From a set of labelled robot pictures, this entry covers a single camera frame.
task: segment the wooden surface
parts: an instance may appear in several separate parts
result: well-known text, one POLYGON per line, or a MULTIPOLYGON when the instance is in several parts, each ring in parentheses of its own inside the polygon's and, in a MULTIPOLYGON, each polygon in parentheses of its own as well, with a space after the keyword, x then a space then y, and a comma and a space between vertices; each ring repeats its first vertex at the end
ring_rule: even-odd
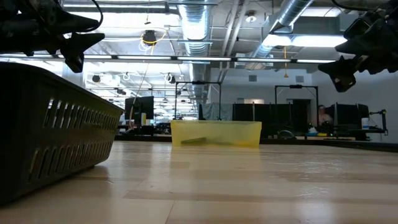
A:
POLYGON ((115 142, 94 169, 0 208, 0 223, 398 223, 398 154, 115 142))

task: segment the yellow plastic bin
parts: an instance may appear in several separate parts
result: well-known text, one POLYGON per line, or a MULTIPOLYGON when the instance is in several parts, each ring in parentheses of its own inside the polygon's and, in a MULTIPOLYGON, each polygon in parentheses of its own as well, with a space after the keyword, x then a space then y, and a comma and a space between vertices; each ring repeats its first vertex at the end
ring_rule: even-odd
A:
POLYGON ((255 121, 177 121, 173 120, 173 146, 227 145, 258 147, 261 122, 255 121))

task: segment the ceiling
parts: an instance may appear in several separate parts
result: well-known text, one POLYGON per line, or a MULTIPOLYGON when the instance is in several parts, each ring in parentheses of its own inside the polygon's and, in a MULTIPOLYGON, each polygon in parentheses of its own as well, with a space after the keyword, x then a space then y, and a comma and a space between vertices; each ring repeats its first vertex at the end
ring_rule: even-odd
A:
MULTIPOLYGON (((97 0, 100 5, 107 7, 123 6, 137 3, 136 1, 106 1, 97 0)), ((154 6, 155 1, 140 2, 140 7, 154 6)), ((227 23, 230 19, 230 12, 233 8, 233 0, 217 0, 218 5, 211 7, 210 14, 210 36, 208 40, 211 41, 209 55, 220 56, 223 41, 227 33, 227 23)), ((254 22, 246 22, 243 20, 241 28, 238 33, 238 40, 233 46, 233 55, 248 55, 257 49, 262 42, 264 35, 262 34, 262 27, 267 16, 279 11, 281 0, 252 0, 247 6, 246 12, 241 12, 242 6, 238 7, 235 25, 238 22, 237 18, 241 13, 253 11, 256 20, 254 22)), ((355 5, 361 6, 376 6, 385 1, 355 1, 355 5)), ((341 0, 341 3, 352 4, 351 1, 341 0)), ((93 3, 90 0, 65 0, 64 5, 90 5, 93 3)), ((73 7, 66 7, 70 12, 85 17, 99 19, 100 14, 94 10, 91 12, 73 12, 73 7)), ((148 14, 148 13, 129 13, 128 10, 123 9, 119 12, 105 12, 104 20, 101 27, 96 32, 103 32, 106 38, 92 48, 88 49, 86 54, 93 55, 186 55, 185 45, 180 43, 183 40, 183 31, 181 28, 181 18, 176 14, 148 14), (141 35, 145 30, 154 30, 158 41, 153 48, 143 47, 141 43, 141 35)), ((302 17, 311 17, 312 19, 305 20, 302 17, 295 23, 295 29, 300 30, 300 34, 327 33, 320 29, 330 28, 319 24, 319 28, 315 25, 309 25, 308 21, 332 21, 337 19, 340 14, 358 14, 357 12, 344 11, 334 7, 329 0, 315 0, 311 6, 304 11, 302 17)), ((325 59, 335 60, 339 54, 333 47, 302 47, 302 46, 286 46, 274 47, 271 50, 271 55, 275 58, 307 58, 307 59, 325 59)), ((44 67, 56 74, 61 75, 63 72, 63 63, 54 61, 28 61, 21 59, 8 59, 8 61, 18 61, 22 63, 29 63, 44 67)), ((218 63, 211 65, 210 80, 216 81, 220 70, 218 63)), ((293 74, 289 82, 295 82, 297 74, 305 75, 306 82, 310 80, 310 74, 315 72, 316 65, 294 65, 288 64, 273 64, 267 65, 260 71, 247 71, 236 65, 230 65, 228 72, 224 78, 224 85, 265 85, 270 83, 287 82, 284 79, 284 74, 293 74), (249 82, 249 75, 257 75, 257 82, 249 82)), ((166 79, 168 75, 174 76, 177 81, 191 81, 189 65, 186 63, 115 63, 115 62, 86 62, 84 65, 84 76, 86 76, 86 87, 92 92, 115 102, 119 106, 124 106, 124 99, 126 97, 135 96, 149 96, 154 95, 158 103, 155 105, 157 111, 162 114, 172 114, 174 112, 174 95, 175 85, 170 84, 166 79), (99 75, 101 82, 93 82, 93 76, 99 75), (126 94, 119 94, 114 88, 123 89, 126 94)), ((184 87, 187 91, 182 91, 181 99, 178 100, 178 112, 185 116, 196 114, 196 106, 193 103, 192 88, 190 85, 184 87)))

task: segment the silver air duct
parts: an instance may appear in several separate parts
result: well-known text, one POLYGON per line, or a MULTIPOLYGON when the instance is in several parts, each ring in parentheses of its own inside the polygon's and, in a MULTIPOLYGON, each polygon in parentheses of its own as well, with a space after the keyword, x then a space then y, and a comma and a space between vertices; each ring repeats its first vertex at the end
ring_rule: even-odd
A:
MULTIPOLYGON (((264 30, 265 37, 269 33, 291 33, 293 31, 294 22, 300 17, 300 15, 311 5, 313 0, 285 0, 280 6, 280 11, 267 18, 264 30)), ((262 43, 251 54, 251 57, 266 57, 274 46, 263 45, 262 43)), ((253 63, 247 63, 245 68, 250 69, 253 67, 253 63)))
MULTIPOLYGON (((209 31, 210 7, 204 5, 179 5, 182 32, 186 40, 206 40, 209 31)), ((185 49, 189 56, 207 56, 208 44, 187 43, 185 49)), ((190 66, 191 81, 206 81, 209 65, 192 63, 190 66)), ((197 103, 204 103, 206 94, 203 85, 193 86, 193 93, 197 103)))

